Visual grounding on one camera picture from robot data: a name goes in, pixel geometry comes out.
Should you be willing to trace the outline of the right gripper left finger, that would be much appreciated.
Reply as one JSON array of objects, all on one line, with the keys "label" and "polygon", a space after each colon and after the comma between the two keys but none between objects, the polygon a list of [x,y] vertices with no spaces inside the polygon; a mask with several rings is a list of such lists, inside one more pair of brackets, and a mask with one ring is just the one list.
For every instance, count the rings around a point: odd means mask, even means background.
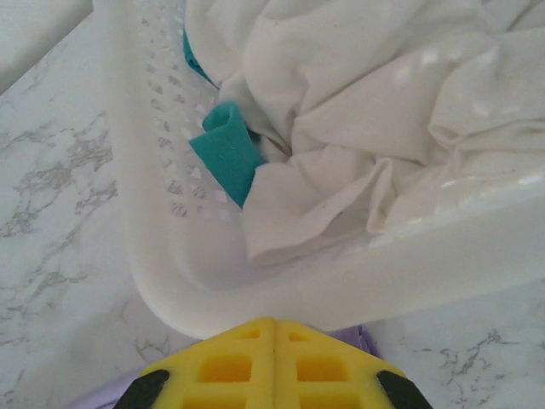
[{"label": "right gripper left finger", "polygon": [[144,369],[122,408],[272,408],[275,319],[222,332]]}]

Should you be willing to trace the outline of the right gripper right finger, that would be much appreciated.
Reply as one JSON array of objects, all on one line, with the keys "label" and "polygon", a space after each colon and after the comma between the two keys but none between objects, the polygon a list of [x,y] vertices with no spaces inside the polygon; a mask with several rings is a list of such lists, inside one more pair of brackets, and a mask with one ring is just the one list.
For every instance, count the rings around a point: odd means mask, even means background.
[{"label": "right gripper right finger", "polygon": [[276,408],[430,408],[396,366],[295,321],[276,322]]}]

